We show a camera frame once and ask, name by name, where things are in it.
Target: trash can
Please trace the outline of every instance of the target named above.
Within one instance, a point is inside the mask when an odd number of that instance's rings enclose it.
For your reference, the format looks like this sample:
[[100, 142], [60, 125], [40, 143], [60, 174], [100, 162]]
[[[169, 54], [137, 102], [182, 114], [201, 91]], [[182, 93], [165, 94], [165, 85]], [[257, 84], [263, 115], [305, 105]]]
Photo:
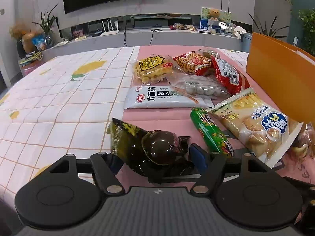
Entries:
[[242, 41], [242, 51], [243, 52], [249, 52], [250, 45], [252, 42], [252, 34], [250, 33], [244, 33], [241, 34], [241, 41]]

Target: barcode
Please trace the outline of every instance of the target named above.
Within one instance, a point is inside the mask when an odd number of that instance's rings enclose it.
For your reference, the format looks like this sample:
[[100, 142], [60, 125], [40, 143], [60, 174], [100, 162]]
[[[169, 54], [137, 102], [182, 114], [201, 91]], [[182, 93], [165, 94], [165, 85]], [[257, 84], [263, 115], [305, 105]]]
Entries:
[[186, 83], [187, 83], [187, 84], [201, 85], [201, 83], [199, 83], [199, 82], [193, 82], [193, 81], [187, 81]]
[[236, 75], [230, 74], [229, 72], [224, 72], [224, 77], [229, 77], [230, 83], [238, 84], [238, 78]]

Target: green wrapper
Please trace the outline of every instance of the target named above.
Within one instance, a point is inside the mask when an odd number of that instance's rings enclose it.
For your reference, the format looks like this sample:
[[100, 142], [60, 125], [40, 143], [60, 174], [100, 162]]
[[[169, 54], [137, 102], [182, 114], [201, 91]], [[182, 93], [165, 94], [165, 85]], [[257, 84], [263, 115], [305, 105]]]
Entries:
[[229, 157], [234, 156], [233, 147], [204, 109], [194, 108], [190, 113], [190, 118], [203, 136], [210, 152], [224, 153]]

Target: grid tablecloth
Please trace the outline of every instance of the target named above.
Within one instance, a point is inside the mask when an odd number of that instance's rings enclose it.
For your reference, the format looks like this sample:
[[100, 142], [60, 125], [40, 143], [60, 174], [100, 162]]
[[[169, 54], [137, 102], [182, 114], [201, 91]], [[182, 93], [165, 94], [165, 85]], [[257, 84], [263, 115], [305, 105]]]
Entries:
[[[122, 119], [132, 67], [141, 47], [60, 56], [16, 83], [0, 101], [0, 198], [14, 208], [17, 191], [67, 153], [77, 159], [110, 152], [105, 130]], [[246, 68], [248, 53], [220, 49]], [[91, 174], [79, 174], [93, 182]]]

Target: wall outlet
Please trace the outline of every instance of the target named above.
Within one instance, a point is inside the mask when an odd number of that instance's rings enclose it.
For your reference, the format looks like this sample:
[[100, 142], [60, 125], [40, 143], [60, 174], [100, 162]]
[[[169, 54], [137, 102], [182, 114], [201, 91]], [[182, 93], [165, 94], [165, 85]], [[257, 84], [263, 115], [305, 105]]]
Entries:
[[297, 42], [299, 41], [299, 38], [298, 37], [294, 37], [294, 41], [293, 41], [293, 44], [297, 45]]

